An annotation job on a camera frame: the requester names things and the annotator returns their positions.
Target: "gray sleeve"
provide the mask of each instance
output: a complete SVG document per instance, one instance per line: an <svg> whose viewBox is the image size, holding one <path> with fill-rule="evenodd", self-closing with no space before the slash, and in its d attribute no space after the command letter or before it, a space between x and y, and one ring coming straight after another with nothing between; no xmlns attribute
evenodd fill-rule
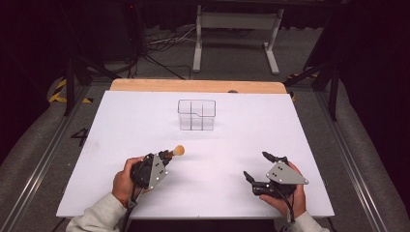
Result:
<svg viewBox="0 0 410 232"><path fill-rule="evenodd" d="M92 207L84 211L84 216L74 217L66 231L93 231L93 232L118 232L118 221L127 209L115 198L112 193L107 194Z"/></svg>
<svg viewBox="0 0 410 232"><path fill-rule="evenodd" d="M295 223L289 227L292 232L329 232L314 220L308 211L295 218Z"/></svg>

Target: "white tabletop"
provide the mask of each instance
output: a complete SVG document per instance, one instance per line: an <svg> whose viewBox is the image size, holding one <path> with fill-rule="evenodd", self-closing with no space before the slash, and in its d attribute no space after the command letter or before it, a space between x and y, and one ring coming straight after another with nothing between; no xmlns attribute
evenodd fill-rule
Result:
<svg viewBox="0 0 410 232"><path fill-rule="evenodd" d="M214 130L180 130L178 100L214 100ZM125 160L183 145L186 153L166 167L168 175L144 194L131 218L278 218L245 180L256 181L273 164L262 152L286 156L309 185L307 209L314 217L334 211L286 94L225 94L107 91L57 211L82 215L112 190Z"/></svg>

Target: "yellow tape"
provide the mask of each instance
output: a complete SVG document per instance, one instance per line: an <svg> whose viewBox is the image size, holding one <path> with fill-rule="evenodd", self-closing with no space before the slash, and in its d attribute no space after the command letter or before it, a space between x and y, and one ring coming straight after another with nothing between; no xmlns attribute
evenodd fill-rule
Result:
<svg viewBox="0 0 410 232"><path fill-rule="evenodd" d="M290 95L290 99L291 99L293 102L295 102L295 101L296 101L296 95L295 95L295 92L290 91L289 95Z"/></svg>
<svg viewBox="0 0 410 232"><path fill-rule="evenodd" d="M63 77L63 79L58 83L57 87L54 90L54 94L48 100L48 102L62 102L67 103L67 98L58 97L60 96L61 91L63 90L64 86L67 84L67 79ZM83 103L92 103L93 99L84 99Z"/></svg>
<svg viewBox="0 0 410 232"><path fill-rule="evenodd" d="M291 79L296 76L298 76L298 74L291 74L291 75L288 75L286 78ZM316 77L317 77L317 73L309 75L307 78L316 78Z"/></svg>

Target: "clear acrylic box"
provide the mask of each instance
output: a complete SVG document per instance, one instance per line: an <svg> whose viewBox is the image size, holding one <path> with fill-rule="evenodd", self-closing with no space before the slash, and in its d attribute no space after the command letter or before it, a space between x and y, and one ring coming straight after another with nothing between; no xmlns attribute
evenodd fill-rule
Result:
<svg viewBox="0 0 410 232"><path fill-rule="evenodd" d="M216 102L212 100L179 100L181 131L213 131Z"/></svg>

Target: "human hand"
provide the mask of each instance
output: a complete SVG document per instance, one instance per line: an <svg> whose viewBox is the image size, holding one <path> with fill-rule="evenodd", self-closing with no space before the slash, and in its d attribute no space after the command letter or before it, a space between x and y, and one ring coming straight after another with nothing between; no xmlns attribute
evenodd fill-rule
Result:
<svg viewBox="0 0 410 232"><path fill-rule="evenodd" d="M289 166L297 171L299 174L302 175L302 173L299 171L299 169L292 163L289 162ZM273 206L277 210L280 211L280 214L284 217L287 218L287 211L288 207L284 200L282 199L276 199L272 196L262 194L259 196L259 199L265 201L269 205ZM304 192L304 185L297 185L295 191L293 192L293 196L289 196L287 199L291 205L293 205L293 213L295 218L303 214L307 210L307 201L306 201L306 196Z"/></svg>
<svg viewBox="0 0 410 232"><path fill-rule="evenodd" d="M114 178L112 194L117 198L124 207L128 207L131 198L133 182L130 178L131 168L134 164L142 161L144 157L127 159L124 170L119 171Z"/></svg>

